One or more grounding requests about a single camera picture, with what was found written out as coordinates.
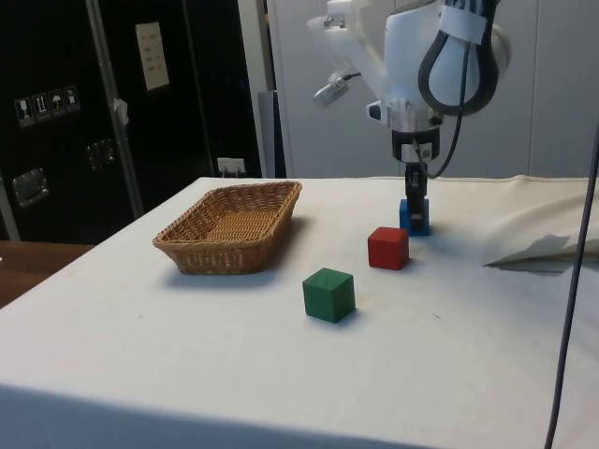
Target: white sign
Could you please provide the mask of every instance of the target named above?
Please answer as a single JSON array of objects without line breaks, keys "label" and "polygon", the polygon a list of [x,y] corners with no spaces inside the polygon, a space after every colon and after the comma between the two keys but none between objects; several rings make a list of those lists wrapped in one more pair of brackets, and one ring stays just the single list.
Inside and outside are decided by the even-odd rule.
[{"label": "white sign", "polygon": [[135,27],[138,35],[139,54],[146,89],[151,91],[158,87],[168,86],[167,60],[162,47],[160,23],[142,23]]}]

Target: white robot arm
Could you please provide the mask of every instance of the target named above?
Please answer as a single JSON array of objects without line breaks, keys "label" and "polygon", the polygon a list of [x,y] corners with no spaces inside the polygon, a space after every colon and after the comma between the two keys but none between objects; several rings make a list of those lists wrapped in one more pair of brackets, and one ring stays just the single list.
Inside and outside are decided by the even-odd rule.
[{"label": "white robot arm", "polygon": [[393,154],[406,163],[402,227],[427,235],[427,178],[440,175],[431,175],[427,163],[439,155],[443,116],[457,116],[460,126],[462,116],[484,108],[509,64],[509,41],[493,24],[499,0],[416,0],[401,7],[387,19],[384,59],[362,30],[362,9],[370,3],[328,0],[328,14],[308,22],[335,65],[314,100],[328,106],[347,92],[352,72],[361,74],[378,98],[368,117],[391,128]]}]

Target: wall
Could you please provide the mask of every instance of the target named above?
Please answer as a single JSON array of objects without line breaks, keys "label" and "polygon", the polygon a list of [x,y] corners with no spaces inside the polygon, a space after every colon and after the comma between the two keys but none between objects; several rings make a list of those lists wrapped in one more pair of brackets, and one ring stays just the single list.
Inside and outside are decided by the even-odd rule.
[{"label": "wall", "polygon": [[596,0],[542,0],[531,171],[588,176],[599,120]]},{"label": "wall", "polygon": [[[368,9],[366,33],[380,51],[383,24],[395,3],[373,0]],[[332,68],[305,23],[323,15],[324,4],[324,0],[269,0],[290,176],[397,175],[400,169],[391,156],[389,130],[365,118],[364,107],[373,95],[361,80],[353,81],[350,93],[329,109],[320,110],[312,102]],[[464,120],[447,176],[586,173],[598,117],[593,111],[596,99],[590,100],[588,90],[579,86],[581,80],[593,85],[591,80],[599,75],[599,58],[582,63],[592,42],[586,48],[582,43],[585,36],[592,36],[597,12],[599,2],[593,0],[501,2],[496,23],[512,41],[511,66],[487,108]],[[577,23],[580,18],[585,23]],[[569,76],[574,79],[564,81]],[[453,123],[446,120],[442,152],[449,146]],[[576,133],[566,134],[567,129]]]}]

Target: power outlet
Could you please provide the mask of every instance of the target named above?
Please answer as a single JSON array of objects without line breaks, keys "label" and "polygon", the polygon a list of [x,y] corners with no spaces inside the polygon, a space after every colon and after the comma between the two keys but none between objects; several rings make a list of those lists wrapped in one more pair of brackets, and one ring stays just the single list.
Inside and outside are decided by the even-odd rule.
[{"label": "power outlet", "polygon": [[235,157],[219,157],[217,159],[218,171],[223,174],[244,175],[245,161]]}]

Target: basket rim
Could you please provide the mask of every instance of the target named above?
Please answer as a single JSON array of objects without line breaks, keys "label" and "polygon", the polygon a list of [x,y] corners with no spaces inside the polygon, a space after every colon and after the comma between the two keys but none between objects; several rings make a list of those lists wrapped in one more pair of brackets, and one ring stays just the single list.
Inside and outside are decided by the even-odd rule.
[{"label": "basket rim", "polygon": [[[193,240],[184,240],[184,239],[164,239],[164,236],[167,232],[171,231],[172,228],[182,223],[191,210],[195,209],[200,203],[210,199],[212,196],[217,195],[219,192],[231,189],[239,189],[246,188],[252,189],[256,187],[276,187],[278,185],[289,185],[291,189],[287,194],[287,198],[285,199],[285,203],[277,210],[277,214],[275,219],[272,222],[272,225],[269,227],[268,231],[265,234],[254,238],[254,239],[231,239],[231,240],[217,240],[217,239],[193,239]],[[196,203],[194,203],[189,209],[187,209],[181,216],[179,216],[174,222],[169,224],[166,228],[164,228],[158,235],[152,240],[153,246],[158,249],[169,248],[171,250],[183,249],[190,244],[193,244],[198,250],[210,250],[210,249],[233,249],[237,248],[251,248],[253,246],[259,246],[267,240],[277,228],[279,224],[281,216],[288,209],[289,205],[294,204],[299,196],[302,189],[302,184],[297,181],[275,181],[275,182],[261,182],[261,183],[253,183],[253,184],[234,184],[226,187],[218,187],[216,189],[212,189],[207,192],[202,198],[200,198]]]}]

